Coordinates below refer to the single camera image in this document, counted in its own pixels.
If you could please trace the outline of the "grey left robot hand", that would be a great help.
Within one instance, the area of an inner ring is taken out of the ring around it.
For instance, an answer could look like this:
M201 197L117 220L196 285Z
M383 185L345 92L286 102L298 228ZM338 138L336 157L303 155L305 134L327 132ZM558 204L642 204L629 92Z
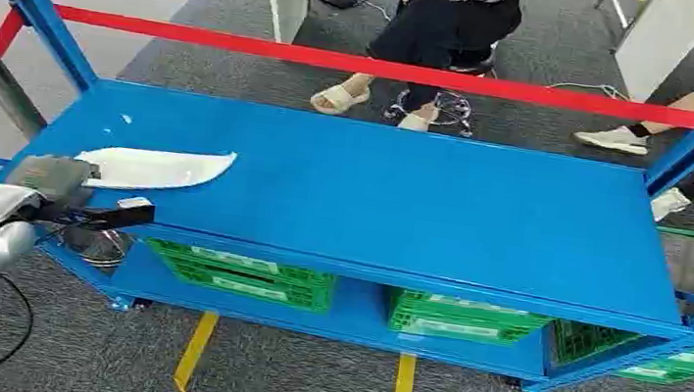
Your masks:
M85 181L100 177L99 167L84 160L30 155L9 171L3 182L36 190L48 202L78 207L92 195Z

